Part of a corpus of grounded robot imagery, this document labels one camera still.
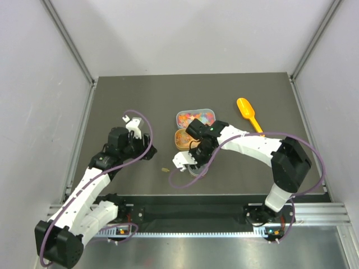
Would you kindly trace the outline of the orange plastic scoop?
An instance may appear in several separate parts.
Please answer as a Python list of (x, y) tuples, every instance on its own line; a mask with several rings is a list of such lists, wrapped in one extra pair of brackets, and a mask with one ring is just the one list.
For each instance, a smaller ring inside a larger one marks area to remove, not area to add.
[(245, 98), (238, 98), (236, 101), (237, 107), (244, 119), (247, 119), (257, 133), (263, 133), (262, 128), (255, 118), (255, 111), (250, 102)]

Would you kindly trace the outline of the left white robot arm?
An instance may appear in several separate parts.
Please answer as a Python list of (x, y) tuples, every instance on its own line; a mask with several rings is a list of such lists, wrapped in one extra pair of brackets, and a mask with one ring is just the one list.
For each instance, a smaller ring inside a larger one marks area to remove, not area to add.
[(91, 158), (66, 202), (49, 220), (35, 227), (36, 250), (44, 268), (52, 264), (73, 268), (87, 244), (99, 232), (108, 230), (112, 221), (125, 225), (127, 237), (132, 237), (134, 224), (125, 200), (115, 194), (99, 198), (99, 194), (122, 168), (150, 160), (156, 154), (151, 135), (130, 123), (111, 129), (107, 143)]

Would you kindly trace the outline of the clear round jar lid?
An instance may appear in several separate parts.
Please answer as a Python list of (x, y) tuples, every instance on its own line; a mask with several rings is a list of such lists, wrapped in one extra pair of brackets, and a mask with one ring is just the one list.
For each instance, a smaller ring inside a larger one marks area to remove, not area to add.
[(202, 171), (207, 171), (207, 168), (205, 167), (205, 165), (203, 165), (199, 168), (196, 166), (189, 166), (188, 170), (189, 170), (189, 172), (191, 172), (193, 174), (200, 174)]

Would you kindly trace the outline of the clear round jar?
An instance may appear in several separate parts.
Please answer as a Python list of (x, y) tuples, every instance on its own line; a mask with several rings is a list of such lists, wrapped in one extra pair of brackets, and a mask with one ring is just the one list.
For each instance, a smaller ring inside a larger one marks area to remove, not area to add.
[(208, 168), (206, 168), (205, 165), (197, 168), (197, 167), (192, 167), (189, 166), (188, 167), (188, 172), (193, 176), (193, 177), (198, 177), (200, 174), (202, 175), (202, 177), (208, 172)]

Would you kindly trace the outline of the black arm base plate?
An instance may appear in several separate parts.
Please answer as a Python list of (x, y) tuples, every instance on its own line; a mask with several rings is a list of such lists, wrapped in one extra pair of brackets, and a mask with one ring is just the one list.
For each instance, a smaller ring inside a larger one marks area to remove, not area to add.
[[(249, 231), (254, 224), (246, 214), (261, 209), (263, 195), (128, 195), (106, 194), (95, 202), (119, 204), (119, 219), (130, 220), (139, 232), (230, 232)], [(277, 217), (262, 226), (283, 228), (294, 219), (287, 203)]]

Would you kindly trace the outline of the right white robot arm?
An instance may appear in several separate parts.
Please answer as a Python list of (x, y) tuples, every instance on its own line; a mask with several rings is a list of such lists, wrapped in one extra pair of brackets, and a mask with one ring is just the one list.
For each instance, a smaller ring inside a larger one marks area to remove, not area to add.
[(193, 120), (186, 133), (198, 142), (190, 146), (185, 166), (205, 171), (217, 149), (234, 151), (261, 161), (272, 169), (274, 184), (261, 209), (246, 214), (254, 224), (264, 225), (281, 217), (282, 208), (297, 193), (312, 163), (300, 143), (290, 137), (282, 140), (251, 136), (248, 132), (216, 120), (212, 125)]

